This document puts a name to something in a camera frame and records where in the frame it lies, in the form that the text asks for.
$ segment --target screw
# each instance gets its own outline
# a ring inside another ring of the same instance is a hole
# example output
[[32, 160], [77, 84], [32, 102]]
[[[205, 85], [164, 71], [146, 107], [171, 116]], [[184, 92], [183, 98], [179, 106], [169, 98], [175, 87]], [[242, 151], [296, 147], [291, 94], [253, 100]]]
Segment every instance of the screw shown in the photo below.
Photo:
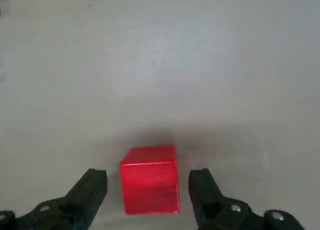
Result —
[[272, 213], [272, 217], [273, 217], [274, 219], [279, 220], [279, 221], [285, 220], [284, 216], [283, 216], [281, 213], [279, 213], [279, 212], [273, 212], [273, 213]]
[[50, 209], [49, 206], [43, 206], [40, 208], [40, 212], [45, 212], [45, 211], [48, 211]]
[[232, 205], [231, 206], [232, 211], [240, 213], [241, 212], [241, 208], [238, 205]]

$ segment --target block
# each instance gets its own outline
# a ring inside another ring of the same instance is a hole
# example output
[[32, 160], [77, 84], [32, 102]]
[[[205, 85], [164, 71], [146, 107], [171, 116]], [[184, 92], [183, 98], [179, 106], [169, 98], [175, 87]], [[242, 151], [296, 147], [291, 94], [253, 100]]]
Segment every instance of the block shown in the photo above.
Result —
[[120, 163], [124, 210], [129, 215], [180, 212], [174, 146], [133, 148]]

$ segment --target white table surface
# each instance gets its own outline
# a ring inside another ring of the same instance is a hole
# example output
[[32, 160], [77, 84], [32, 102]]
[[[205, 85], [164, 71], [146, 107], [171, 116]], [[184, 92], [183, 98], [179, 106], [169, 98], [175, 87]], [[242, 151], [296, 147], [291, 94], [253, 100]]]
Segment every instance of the white table surface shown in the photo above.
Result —
[[[0, 207], [63, 196], [88, 168], [91, 229], [195, 230], [190, 169], [318, 229], [320, 0], [1, 0]], [[124, 214], [119, 162], [175, 144], [181, 213]]]

